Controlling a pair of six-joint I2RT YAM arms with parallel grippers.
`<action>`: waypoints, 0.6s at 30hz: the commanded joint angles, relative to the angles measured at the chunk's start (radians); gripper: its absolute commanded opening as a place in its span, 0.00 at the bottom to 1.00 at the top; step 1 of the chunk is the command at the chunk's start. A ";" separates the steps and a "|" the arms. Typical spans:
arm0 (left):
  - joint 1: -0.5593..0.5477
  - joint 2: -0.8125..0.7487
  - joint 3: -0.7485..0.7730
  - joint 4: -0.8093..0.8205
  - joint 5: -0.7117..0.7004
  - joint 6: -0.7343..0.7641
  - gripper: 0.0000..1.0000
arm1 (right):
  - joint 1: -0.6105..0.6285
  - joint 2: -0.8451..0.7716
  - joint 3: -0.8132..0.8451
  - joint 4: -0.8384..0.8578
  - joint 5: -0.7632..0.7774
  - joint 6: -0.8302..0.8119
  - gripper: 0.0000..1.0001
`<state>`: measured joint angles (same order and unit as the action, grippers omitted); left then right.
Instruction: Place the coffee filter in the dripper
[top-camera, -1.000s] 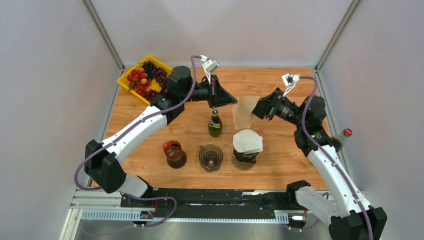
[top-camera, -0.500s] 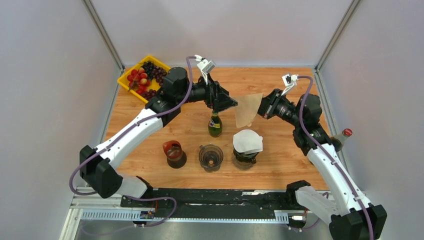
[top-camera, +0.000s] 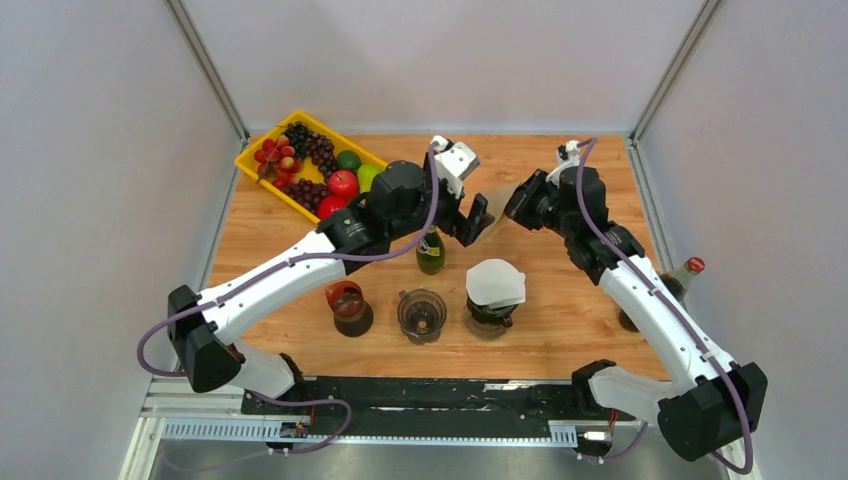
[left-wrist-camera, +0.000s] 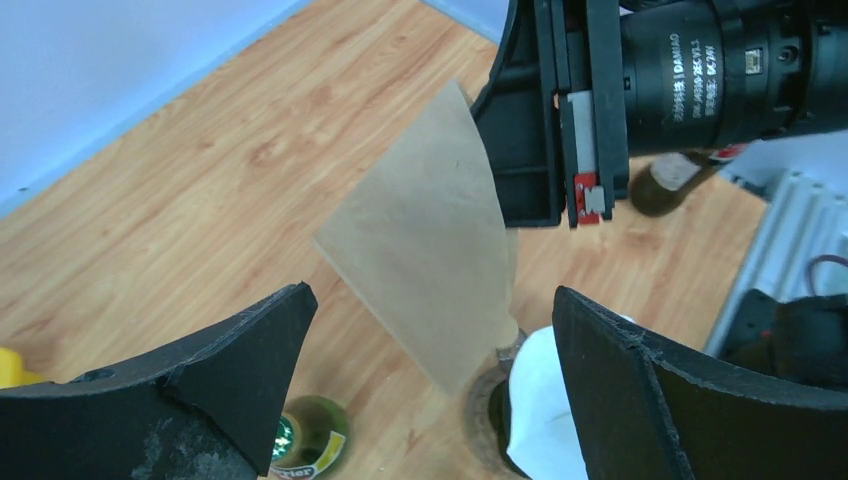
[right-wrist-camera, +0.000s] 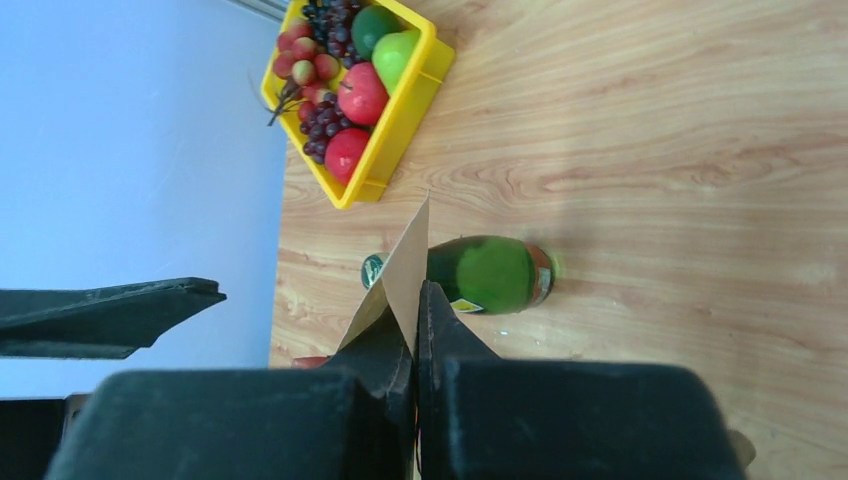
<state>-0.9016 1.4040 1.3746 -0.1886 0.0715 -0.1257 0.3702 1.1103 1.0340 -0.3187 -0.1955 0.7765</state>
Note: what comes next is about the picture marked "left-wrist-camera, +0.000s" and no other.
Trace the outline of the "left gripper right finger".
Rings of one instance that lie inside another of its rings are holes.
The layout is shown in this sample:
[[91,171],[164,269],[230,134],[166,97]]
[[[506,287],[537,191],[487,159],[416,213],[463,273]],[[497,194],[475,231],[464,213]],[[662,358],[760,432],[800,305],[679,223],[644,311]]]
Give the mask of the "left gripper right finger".
[[555,340],[592,479],[843,479],[847,390],[691,349],[559,287]]

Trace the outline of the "white paper coffee filter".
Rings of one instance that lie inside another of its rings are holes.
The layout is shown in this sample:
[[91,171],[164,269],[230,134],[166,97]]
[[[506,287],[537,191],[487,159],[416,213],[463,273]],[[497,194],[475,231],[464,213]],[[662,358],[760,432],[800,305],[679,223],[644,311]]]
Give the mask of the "white paper coffee filter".
[[528,336],[508,377],[509,459],[529,478],[588,477],[551,326]]

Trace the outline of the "brown paper coffee filter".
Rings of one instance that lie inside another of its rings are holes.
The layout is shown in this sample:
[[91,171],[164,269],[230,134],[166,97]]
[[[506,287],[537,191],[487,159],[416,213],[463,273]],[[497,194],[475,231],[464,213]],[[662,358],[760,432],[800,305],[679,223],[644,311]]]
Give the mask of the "brown paper coffee filter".
[[461,392],[518,326],[517,237],[456,81],[315,232],[317,249],[443,392]]

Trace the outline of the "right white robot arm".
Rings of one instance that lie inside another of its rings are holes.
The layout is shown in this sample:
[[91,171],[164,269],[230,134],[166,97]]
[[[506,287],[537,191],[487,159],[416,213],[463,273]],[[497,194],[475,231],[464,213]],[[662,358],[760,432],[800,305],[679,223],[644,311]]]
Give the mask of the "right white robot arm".
[[513,1],[471,108],[505,224],[610,219],[632,157],[847,126],[843,1]]

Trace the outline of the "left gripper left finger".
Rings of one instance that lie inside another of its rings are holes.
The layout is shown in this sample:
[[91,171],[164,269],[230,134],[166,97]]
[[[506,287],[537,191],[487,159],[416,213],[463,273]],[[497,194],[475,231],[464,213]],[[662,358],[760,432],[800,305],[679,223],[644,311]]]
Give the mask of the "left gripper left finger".
[[309,285],[67,383],[1,393],[5,479],[255,479],[317,310]]

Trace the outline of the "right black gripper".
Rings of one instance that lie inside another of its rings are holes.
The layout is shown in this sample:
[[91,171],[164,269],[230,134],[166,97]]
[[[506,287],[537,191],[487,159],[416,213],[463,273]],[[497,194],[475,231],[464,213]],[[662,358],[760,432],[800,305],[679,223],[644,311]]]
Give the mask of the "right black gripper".
[[509,228],[612,219],[629,151],[616,1],[511,1],[488,82],[471,107]]

